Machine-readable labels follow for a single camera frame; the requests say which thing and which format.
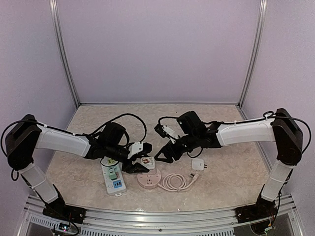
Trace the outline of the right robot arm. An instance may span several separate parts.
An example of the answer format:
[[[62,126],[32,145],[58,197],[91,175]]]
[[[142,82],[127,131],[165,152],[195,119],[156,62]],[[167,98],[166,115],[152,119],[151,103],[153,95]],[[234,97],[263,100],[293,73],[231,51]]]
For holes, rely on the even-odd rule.
[[[178,137],[172,129],[158,123],[155,131],[169,142],[155,155],[155,160],[173,163],[184,153],[196,148],[221,148],[224,146],[251,143],[274,142],[277,147],[277,160],[264,184],[252,214],[262,218],[273,208],[275,199],[288,181],[294,166],[303,153],[303,132],[297,125],[297,119],[290,116],[286,109],[277,109],[275,113],[265,112],[263,117],[234,122],[203,122],[196,112],[188,111],[175,118],[184,136]]]

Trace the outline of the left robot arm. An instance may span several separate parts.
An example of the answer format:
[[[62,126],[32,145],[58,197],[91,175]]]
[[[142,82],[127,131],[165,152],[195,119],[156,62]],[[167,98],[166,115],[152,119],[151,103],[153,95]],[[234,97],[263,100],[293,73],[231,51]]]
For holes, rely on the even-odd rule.
[[[31,114],[8,125],[1,134],[0,148],[12,169],[11,178],[22,177],[40,197],[45,206],[59,219],[69,214],[58,189],[35,165],[35,149],[49,149],[70,153],[89,160],[113,159],[122,164],[128,174],[148,172],[136,162],[152,151],[152,144],[141,139],[130,142],[126,128],[111,119],[90,134],[73,133],[40,123]]]

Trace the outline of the white multicolour power strip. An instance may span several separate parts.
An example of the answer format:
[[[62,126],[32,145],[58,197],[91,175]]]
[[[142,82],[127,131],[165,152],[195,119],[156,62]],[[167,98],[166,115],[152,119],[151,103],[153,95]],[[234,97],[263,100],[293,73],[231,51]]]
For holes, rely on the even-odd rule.
[[[102,174],[108,195],[120,197],[127,191],[118,161],[104,157],[100,160]]]

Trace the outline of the green plug adapter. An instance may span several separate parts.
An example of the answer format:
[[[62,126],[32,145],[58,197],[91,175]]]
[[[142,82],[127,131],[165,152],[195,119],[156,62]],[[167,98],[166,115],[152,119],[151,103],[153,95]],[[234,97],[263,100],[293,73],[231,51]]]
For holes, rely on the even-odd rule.
[[[107,168],[107,171],[111,180],[116,180],[118,178],[115,167],[109,167]]]

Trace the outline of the pink round socket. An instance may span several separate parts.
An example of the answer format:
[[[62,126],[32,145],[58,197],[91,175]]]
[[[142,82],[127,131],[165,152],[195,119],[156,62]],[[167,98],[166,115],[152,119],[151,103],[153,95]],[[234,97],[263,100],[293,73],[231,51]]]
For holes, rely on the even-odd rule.
[[[145,189],[157,188],[162,179],[161,171],[159,169],[154,169],[148,173],[138,173],[137,182]]]

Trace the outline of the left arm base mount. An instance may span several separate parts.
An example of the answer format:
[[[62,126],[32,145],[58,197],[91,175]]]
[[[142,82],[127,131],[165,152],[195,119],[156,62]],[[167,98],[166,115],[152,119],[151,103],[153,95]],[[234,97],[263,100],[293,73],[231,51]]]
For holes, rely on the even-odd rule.
[[[77,206],[65,205],[60,211],[56,211],[46,206],[42,213],[45,216],[55,219],[69,221],[75,224],[82,224],[86,215],[86,209]]]

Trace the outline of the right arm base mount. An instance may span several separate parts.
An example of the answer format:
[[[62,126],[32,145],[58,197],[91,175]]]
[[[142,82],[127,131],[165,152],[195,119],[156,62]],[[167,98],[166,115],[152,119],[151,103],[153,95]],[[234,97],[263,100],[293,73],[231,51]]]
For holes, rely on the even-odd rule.
[[[246,205],[235,209],[238,223],[250,222],[275,215],[277,212],[274,206]]]

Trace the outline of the white cube socket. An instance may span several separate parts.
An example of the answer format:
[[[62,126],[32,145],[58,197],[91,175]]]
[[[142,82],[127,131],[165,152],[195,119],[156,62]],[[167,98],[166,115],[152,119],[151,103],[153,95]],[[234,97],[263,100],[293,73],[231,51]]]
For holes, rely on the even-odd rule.
[[[142,157],[141,164],[149,170],[154,170],[156,168],[155,159],[153,157]]]

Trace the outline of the white plug adapter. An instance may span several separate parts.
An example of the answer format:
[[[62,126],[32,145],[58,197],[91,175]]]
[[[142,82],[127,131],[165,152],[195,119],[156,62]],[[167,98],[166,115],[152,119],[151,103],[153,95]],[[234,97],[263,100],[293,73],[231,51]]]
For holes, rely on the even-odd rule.
[[[194,171],[204,171],[204,169],[207,169],[207,165],[205,164],[204,160],[201,158],[195,158],[191,162],[191,168]]]

